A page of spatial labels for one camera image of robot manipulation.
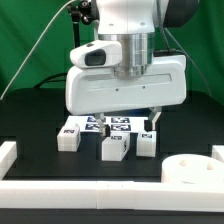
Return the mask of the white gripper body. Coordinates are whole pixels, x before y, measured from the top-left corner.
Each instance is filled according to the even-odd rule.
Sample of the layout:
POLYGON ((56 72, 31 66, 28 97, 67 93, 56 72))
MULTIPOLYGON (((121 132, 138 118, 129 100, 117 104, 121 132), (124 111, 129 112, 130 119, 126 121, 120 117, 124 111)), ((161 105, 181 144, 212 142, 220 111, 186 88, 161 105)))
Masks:
POLYGON ((73 115, 181 104, 186 98, 184 55, 155 57, 140 76, 116 77, 112 68, 79 69, 67 75, 65 102, 73 115))

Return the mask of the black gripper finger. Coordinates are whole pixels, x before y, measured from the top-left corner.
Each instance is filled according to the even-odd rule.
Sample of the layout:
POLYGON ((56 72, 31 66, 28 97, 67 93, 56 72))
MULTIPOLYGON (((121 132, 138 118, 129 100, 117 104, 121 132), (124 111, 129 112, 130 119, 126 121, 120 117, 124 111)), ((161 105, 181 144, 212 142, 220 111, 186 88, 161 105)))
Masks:
POLYGON ((109 137, 110 136, 110 126, 103 122, 104 114, 103 113, 97 113, 97 114, 94 115, 94 117, 96 119, 96 122, 99 124, 101 135, 103 137, 109 137))
POLYGON ((149 117, 144 121, 144 130, 146 132, 156 130, 156 122, 162 113, 161 107, 151 107, 149 117))

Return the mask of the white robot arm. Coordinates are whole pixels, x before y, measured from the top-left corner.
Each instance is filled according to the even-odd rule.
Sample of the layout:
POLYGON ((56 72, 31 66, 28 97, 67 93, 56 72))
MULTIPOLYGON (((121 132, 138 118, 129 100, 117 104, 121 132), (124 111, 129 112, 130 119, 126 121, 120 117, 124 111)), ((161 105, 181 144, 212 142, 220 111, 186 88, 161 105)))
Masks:
POLYGON ((66 107, 92 114, 103 135, 107 112, 148 108, 154 119, 163 106, 186 98, 186 57, 154 55, 155 29, 180 27, 200 0, 92 0, 96 39, 70 53, 66 107))

